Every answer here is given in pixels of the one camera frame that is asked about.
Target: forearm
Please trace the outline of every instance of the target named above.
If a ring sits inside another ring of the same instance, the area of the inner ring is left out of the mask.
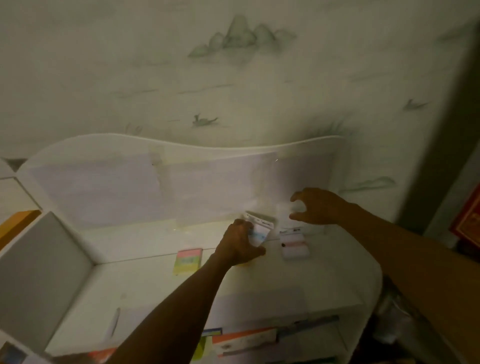
[[[229,268],[213,254],[148,315],[108,364],[189,363]]]
[[[440,243],[349,205],[338,224],[467,358],[480,357],[480,266]]]

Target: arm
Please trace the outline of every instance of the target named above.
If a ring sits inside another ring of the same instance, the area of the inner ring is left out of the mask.
[[[189,363],[227,271],[265,254],[248,242],[250,228],[235,220],[208,261],[143,320],[108,364]]]
[[[338,224],[380,263],[398,289],[471,363],[480,358],[480,265],[316,188],[295,192],[293,220]]]

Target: gray panel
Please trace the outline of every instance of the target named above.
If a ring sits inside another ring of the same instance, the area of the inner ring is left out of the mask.
[[[33,224],[0,257],[0,329],[42,352],[93,265],[53,213]]]

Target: hand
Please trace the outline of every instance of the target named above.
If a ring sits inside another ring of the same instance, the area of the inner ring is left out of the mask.
[[[248,241],[248,232],[253,229],[249,221],[236,219],[223,235],[220,244],[215,249],[215,255],[230,267],[242,264],[265,255],[265,248],[254,247]]]
[[[335,193],[320,188],[304,188],[301,192],[295,192],[290,201],[297,200],[305,204],[307,211],[294,212],[290,214],[290,218],[315,225],[338,224],[350,205]]]

